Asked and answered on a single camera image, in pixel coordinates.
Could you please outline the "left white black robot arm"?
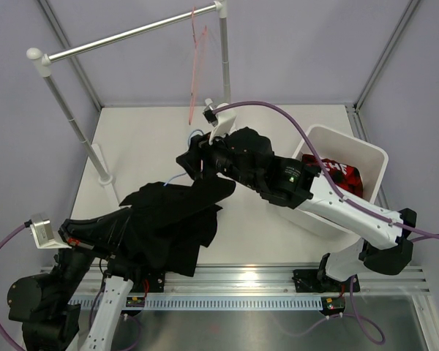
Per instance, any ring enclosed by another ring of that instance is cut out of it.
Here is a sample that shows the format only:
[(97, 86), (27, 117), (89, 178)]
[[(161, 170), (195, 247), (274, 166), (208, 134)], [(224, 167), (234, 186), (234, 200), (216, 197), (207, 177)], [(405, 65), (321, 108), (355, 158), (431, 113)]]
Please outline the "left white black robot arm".
[[(129, 292), (142, 284), (123, 242), (132, 211), (121, 208), (94, 219), (67, 219), (53, 231), (49, 218), (35, 214), (25, 226), (40, 249), (57, 249), (48, 273), (17, 280), (9, 289), (9, 319), (21, 322), (28, 350), (109, 350)], [(83, 345), (78, 345), (80, 305), (70, 300), (95, 258), (107, 260), (102, 300)]]

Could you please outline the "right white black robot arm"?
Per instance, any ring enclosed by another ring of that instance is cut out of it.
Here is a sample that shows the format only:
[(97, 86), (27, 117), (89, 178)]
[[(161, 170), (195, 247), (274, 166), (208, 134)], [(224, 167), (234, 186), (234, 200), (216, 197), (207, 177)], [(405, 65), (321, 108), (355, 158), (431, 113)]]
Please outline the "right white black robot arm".
[(396, 276), (411, 261), (408, 238), (416, 212), (389, 211), (350, 192), (337, 194), (316, 166), (277, 156), (271, 141), (245, 127), (224, 137), (196, 135), (177, 163), (193, 180), (220, 173), (254, 191), (272, 205), (308, 211), (359, 236), (353, 245), (323, 255), (318, 268), (294, 273), (298, 291), (338, 293), (355, 275), (375, 272)]

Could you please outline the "red black plaid shirt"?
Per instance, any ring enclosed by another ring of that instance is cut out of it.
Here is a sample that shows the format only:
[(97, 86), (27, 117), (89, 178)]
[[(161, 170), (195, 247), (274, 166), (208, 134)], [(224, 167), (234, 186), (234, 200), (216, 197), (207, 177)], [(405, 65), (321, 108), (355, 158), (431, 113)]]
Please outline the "red black plaid shirt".
[(321, 162), (338, 187), (363, 197), (364, 186), (358, 168), (328, 158), (322, 158)]

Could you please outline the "blue clothes hanger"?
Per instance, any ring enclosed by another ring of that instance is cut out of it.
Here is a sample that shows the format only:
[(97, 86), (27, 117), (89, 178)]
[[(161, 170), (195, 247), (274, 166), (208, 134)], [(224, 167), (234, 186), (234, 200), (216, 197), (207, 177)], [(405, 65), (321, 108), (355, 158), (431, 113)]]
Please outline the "blue clothes hanger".
[[(187, 146), (190, 147), (191, 144), (191, 139), (196, 136), (196, 135), (204, 135), (204, 132), (201, 129), (194, 129), (193, 131), (191, 131), (188, 140), (187, 140)], [(171, 183), (173, 180), (180, 178), (182, 176), (185, 176), (187, 173), (183, 172), (183, 173), (179, 173), (176, 175), (171, 176), (164, 184), (163, 186), (167, 186), (169, 183)]]

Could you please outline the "pink clothes hanger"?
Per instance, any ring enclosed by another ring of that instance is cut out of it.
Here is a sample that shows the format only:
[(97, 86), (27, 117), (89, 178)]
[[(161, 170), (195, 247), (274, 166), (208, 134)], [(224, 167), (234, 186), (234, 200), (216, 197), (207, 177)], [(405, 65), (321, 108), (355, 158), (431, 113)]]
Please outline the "pink clothes hanger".
[(196, 7), (192, 8), (191, 14), (191, 27), (192, 27), (192, 38), (194, 42), (194, 53), (192, 60), (192, 79), (190, 85), (190, 106), (189, 106), (189, 116), (188, 116), (188, 125), (192, 125), (195, 103), (197, 99), (198, 86), (200, 85), (200, 76), (203, 66), (203, 53), (206, 46), (206, 38), (208, 36), (208, 27), (204, 26), (201, 30), (201, 33), (196, 33), (195, 26), (195, 11)]

